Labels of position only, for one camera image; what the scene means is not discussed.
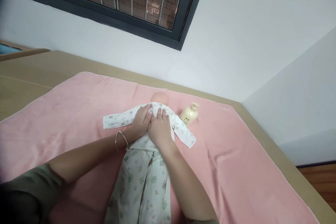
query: gold bangle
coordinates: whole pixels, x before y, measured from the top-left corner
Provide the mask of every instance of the gold bangle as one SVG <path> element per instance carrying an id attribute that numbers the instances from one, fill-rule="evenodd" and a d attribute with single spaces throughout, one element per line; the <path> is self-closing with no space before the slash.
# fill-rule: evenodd
<path id="1" fill-rule="evenodd" d="M 125 135 L 121 131 L 119 131 L 118 133 L 120 133 L 122 135 L 122 137 L 125 139 L 125 142 L 127 144 L 127 149 L 128 149 L 129 146 L 128 146 L 128 142 L 127 142 L 127 139 L 126 139 Z"/>
<path id="2" fill-rule="evenodd" d="M 119 152 L 119 151 L 118 151 L 118 147 L 117 147 L 117 136 L 118 136 L 118 133 L 120 133 L 120 131 L 117 132 L 117 133 L 116 133 L 116 136 L 115 136 L 115 142 L 116 142 L 116 143 L 115 143 L 115 148 L 116 148 L 117 152 Z"/>

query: lotion bottle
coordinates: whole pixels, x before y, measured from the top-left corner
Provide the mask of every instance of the lotion bottle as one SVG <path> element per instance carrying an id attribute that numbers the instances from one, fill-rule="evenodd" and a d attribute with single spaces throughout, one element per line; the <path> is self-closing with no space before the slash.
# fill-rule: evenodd
<path id="1" fill-rule="evenodd" d="M 197 108 L 199 105 L 197 103 L 192 102 L 190 107 L 187 107 L 180 115 L 180 119 L 184 122 L 184 124 L 191 124 L 198 116 Z"/>

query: bed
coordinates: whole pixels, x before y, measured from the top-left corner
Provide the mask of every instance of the bed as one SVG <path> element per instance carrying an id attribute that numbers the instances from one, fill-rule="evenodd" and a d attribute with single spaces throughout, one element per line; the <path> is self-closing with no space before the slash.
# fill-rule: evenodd
<path id="1" fill-rule="evenodd" d="M 61 51 L 38 51 L 0 62 L 0 120 L 48 93 L 55 86 L 76 74 L 87 71 L 115 77 L 141 85 L 166 88 L 232 106 L 281 170 L 291 187 L 309 206 L 321 224 L 336 223 L 336 214 L 291 163 L 280 148 L 263 131 L 239 102 L 210 95 L 113 66 L 98 63 Z"/>

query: baby clothes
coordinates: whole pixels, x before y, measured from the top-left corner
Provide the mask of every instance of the baby clothes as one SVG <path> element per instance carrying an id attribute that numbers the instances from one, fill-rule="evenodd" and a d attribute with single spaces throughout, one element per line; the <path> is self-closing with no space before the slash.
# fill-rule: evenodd
<path id="1" fill-rule="evenodd" d="M 108 203 L 107 223 L 171 223 L 170 180 L 158 151 L 126 152 Z"/>
<path id="2" fill-rule="evenodd" d="M 122 114 L 111 114 L 103 118 L 105 128 L 116 128 L 131 124 L 138 105 Z M 157 116 L 158 109 L 166 110 L 174 133 L 189 148 L 196 138 L 183 121 L 167 106 L 152 103 L 150 111 Z M 166 165 L 148 134 L 140 137 L 127 150 L 121 163 L 117 180 L 108 204 L 105 223 L 171 223 L 170 179 Z"/>
<path id="3" fill-rule="evenodd" d="M 178 136 L 181 142 L 184 143 L 189 148 L 191 148 L 195 144 L 196 138 L 190 132 L 190 130 L 188 130 L 184 122 L 169 107 L 161 103 L 156 103 L 156 102 L 152 102 L 151 104 L 152 104 L 152 107 L 149 109 L 149 112 L 152 111 L 155 117 L 158 114 L 159 108 L 165 109 L 166 113 L 169 115 L 170 125 L 172 128 L 171 138 L 173 139 L 173 141 L 175 141 L 175 138 L 174 138 L 174 132 L 175 132 L 175 134 Z M 147 104 L 138 105 L 135 108 L 127 110 L 126 112 L 122 114 L 111 114 L 108 116 L 104 116 L 103 117 L 104 129 L 117 128 L 117 127 L 122 127 L 122 126 L 131 124 L 139 108 L 146 106 L 146 105 Z M 137 141 L 135 141 L 133 145 L 130 146 L 130 149 L 143 149 L 143 150 L 157 151 L 156 146 L 149 139 L 148 134 L 140 137 Z"/>

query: woman's left hand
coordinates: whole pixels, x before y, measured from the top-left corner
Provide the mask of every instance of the woman's left hand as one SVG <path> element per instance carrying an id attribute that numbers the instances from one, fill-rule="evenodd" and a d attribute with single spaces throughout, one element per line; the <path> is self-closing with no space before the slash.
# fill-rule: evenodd
<path id="1" fill-rule="evenodd" d="M 151 107 L 152 104 L 147 104 L 146 106 L 139 108 L 135 114 L 134 121 L 130 127 L 130 130 L 135 135 L 135 140 L 147 133 L 148 126 L 152 118 L 152 113 L 148 113 L 148 110 Z"/>

